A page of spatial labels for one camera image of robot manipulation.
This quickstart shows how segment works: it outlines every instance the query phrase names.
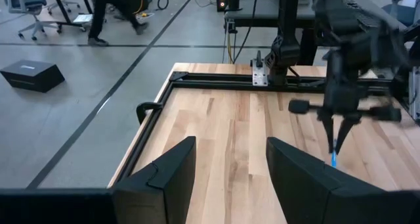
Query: wooden table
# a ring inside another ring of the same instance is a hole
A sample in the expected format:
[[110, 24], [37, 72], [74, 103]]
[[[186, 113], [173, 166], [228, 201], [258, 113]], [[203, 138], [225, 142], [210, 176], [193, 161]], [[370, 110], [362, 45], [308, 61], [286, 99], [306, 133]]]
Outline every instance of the wooden table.
[[[295, 69], [302, 76], [326, 73], [325, 67]], [[177, 63], [173, 70], [251, 73], [248, 65], [227, 64]], [[173, 89], [134, 172], [186, 136], [194, 135], [197, 137], [196, 180], [187, 223], [286, 223], [268, 174], [266, 138], [277, 137], [328, 164], [331, 160], [322, 124], [316, 120], [315, 113], [290, 114], [287, 105], [292, 98], [321, 104], [323, 95]], [[361, 107], [377, 103], [378, 99], [369, 99]], [[404, 110], [402, 117], [401, 125], [364, 118], [346, 138], [338, 156], [338, 168], [385, 190], [419, 189], [420, 129]], [[336, 132], [339, 120], [335, 119]]]

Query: black pants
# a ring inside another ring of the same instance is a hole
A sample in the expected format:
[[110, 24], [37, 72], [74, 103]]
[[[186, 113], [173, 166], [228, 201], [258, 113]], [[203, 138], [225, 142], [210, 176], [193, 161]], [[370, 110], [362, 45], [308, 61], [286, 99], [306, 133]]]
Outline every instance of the black pants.
[[106, 4], [113, 4], [121, 14], [133, 25], [134, 28], [140, 24], [133, 13], [130, 12], [128, 6], [122, 0], [94, 0], [94, 14], [89, 38], [98, 37], [102, 31], [104, 17], [106, 12]]

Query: metal mounting plate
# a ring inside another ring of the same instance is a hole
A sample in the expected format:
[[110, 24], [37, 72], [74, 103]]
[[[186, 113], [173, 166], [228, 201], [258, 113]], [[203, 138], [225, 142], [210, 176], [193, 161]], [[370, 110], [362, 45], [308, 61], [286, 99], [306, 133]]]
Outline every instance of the metal mounting plate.
[[252, 64], [252, 84], [257, 87], [268, 86], [268, 77], [265, 69], [265, 64], [262, 67], [257, 67], [257, 59], [253, 59]]

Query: person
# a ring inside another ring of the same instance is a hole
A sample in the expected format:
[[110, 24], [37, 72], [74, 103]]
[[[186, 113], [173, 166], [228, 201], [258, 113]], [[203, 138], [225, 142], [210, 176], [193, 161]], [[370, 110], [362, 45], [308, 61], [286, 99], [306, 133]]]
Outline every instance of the person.
[[137, 35], [141, 35], [148, 27], [147, 22], [141, 24], [137, 21], [136, 16], [130, 12], [128, 6], [123, 0], [95, 0], [92, 26], [87, 40], [89, 45], [100, 47], [106, 47], [109, 45], [107, 41], [99, 38], [99, 34], [102, 31], [102, 25], [104, 23], [106, 4], [108, 3], [118, 9], [125, 19], [131, 23]]

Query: chair base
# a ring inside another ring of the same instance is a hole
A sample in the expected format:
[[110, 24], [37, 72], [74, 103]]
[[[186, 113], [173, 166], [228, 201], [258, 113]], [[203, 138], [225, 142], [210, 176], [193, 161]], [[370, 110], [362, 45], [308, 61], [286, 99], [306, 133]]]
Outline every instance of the chair base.
[[33, 17], [35, 18], [35, 23], [31, 24], [30, 26], [28, 26], [26, 28], [23, 28], [23, 29], [19, 30], [18, 33], [19, 33], [20, 37], [23, 36], [22, 32], [28, 31], [28, 30], [33, 30], [32, 35], [31, 35], [32, 39], [36, 39], [35, 34], [37, 32], [45, 33], [44, 28], [54, 28], [54, 29], [58, 30], [58, 26], [53, 25], [53, 24], [56, 24], [56, 22], [54, 22], [54, 21], [39, 21], [36, 16], [33, 16]]
[[[71, 12], [72, 10], [69, 8], [69, 6], [68, 5], [76, 5], [78, 8], [80, 8], [80, 4], [79, 3], [77, 3], [77, 2], [75, 2], [75, 1], [63, 1], [62, 2], [63, 3], [63, 5], [64, 5], [64, 8], [67, 10], [67, 12]], [[57, 8], [58, 7], [58, 4], [57, 3], [54, 3], [54, 4], [52, 4], [51, 6], [49, 6], [48, 8], [47, 8], [47, 10], [48, 10], [48, 13], [49, 14], [52, 14], [52, 10], [53, 9], [55, 9], [55, 8]]]

